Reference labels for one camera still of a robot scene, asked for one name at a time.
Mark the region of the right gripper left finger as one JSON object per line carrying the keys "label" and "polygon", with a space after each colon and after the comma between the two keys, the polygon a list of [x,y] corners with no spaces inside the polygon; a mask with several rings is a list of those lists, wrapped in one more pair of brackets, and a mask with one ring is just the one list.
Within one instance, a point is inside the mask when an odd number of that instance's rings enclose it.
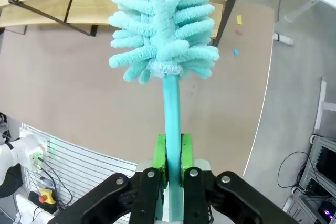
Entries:
{"label": "right gripper left finger", "polygon": [[166,179],[166,140],[159,134],[153,164],[132,177],[115,173],[89,191],[50,223],[115,223],[126,214],[129,223],[154,223],[163,207]]}

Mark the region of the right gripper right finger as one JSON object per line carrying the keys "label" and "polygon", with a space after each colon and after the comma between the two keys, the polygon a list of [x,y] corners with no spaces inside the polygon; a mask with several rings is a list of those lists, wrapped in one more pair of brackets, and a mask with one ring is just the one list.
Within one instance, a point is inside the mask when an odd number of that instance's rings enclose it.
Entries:
{"label": "right gripper right finger", "polygon": [[213,223],[211,208],[233,223],[296,223],[293,217],[231,171],[215,176],[195,166],[190,134],[181,136],[184,223]]}

